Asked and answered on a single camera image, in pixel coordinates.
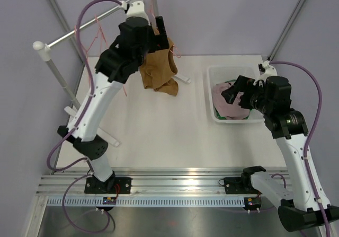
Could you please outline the green tank top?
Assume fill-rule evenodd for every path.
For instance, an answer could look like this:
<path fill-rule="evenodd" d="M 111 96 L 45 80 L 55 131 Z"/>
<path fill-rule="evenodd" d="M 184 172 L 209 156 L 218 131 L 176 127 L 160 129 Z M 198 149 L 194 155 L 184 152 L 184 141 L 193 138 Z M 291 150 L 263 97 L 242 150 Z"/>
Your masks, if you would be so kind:
<path fill-rule="evenodd" d="M 219 83 L 212 88 L 212 103 L 216 111 L 218 119 L 221 120 L 242 120 L 247 119 L 250 113 L 249 109 L 243 109 L 239 106 L 240 96 L 243 94 L 239 92 L 234 103 L 228 104 L 221 93 L 230 88 L 235 83 L 235 80 Z"/>

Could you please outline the pink hanger of mauve top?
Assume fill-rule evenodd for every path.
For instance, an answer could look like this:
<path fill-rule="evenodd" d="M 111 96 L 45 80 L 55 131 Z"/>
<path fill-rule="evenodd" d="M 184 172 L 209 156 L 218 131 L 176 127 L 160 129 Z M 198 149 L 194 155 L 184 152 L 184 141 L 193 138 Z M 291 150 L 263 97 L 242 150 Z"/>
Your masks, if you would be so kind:
<path fill-rule="evenodd" d="M 92 43 L 90 44 L 89 48 L 86 51 L 86 57 L 87 58 L 88 58 L 88 52 L 92 48 L 92 46 L 93 46 L 94 42 L 97 40 L 97 38 L 100 38 L 99 53 L 101 53 L 103 51 L 103 46 L 105 46 L 104 49 L 108 49 L 108 47 L 109 47 L 108 42 L 107 42 L 106 37 L 105 37 L 105 34 L 103 32 L 103 29 L 102 29 L 102 26 L 101 26 L 100 21 L 99 21 L 97 16 L 95 16 L 95 20 L 96 20 L 96 24 L 98 26 L 97 35 L 95 36 L 95 38 L 93 39 Z"/>

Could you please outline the pink hanger of green top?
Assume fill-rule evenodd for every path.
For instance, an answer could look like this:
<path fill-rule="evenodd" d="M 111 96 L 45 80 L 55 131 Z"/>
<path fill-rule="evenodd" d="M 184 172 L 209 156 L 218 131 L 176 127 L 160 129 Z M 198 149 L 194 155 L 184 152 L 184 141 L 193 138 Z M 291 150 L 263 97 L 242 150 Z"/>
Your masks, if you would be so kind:
<path fill-rule="evenodd" d="M 75 40 L 76 40 L 76 43 L 78 43 L 78 40 L 77 40 L 77 27 L 74 26 L 74 36 L 75 36 Z M 91 50 L 91 47 L 92 45 L 88 45 L 86 42 L 83 42 L 81 41 L 81 49 L 84 53 L 84 56 L 85 56 L 85 59 L 88 60 L 89 58 L 89 52 Z"/>

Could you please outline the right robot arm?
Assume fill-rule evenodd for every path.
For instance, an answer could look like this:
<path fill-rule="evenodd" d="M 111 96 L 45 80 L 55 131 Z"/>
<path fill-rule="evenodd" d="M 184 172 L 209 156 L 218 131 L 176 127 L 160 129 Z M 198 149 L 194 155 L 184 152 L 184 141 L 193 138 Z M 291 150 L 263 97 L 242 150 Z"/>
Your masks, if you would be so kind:
<path fill-rule="evenodd" d="M 310 133 L 301 112 L 291 107 L 291 85 L 287 78 L 270 76 L 255 81 L 239 76 L 221 93 L 228 104 L 240 99 L 243 109 L 255 109 L 264 117 L 286 163 L 292 191 L 269 176 L 261 166 L 245 168 L 240 186 L 245 192 L 259 191 L 278 210 L 281 224 L 288 232 L 329 225 L 338 220 L 338 207 L 331 204 L 322 189 L 307 139 Z"/>

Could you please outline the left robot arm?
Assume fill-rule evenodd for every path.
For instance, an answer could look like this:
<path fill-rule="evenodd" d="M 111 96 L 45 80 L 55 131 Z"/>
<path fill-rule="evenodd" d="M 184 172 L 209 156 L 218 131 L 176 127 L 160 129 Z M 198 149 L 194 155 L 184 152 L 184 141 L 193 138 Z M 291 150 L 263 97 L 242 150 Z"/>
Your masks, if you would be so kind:
<path fill-rule="evenodd" d="M 169 48 L 162 16 L 155 18 L 157 32 L 141 17 L 130 17 L 119 24 L 120 34 L 107 50 L 100 54 L 95 75 L 85 101 L 77 114 L 57 133 L 85 156 L 92 167 L 87 194 L 108 194 L 116 191 L 115 173 L 106 158 L 108 142 L 98 133 L 98 127 L 112 99 L 129 76 L 139 70 L 148 53 Z"/>

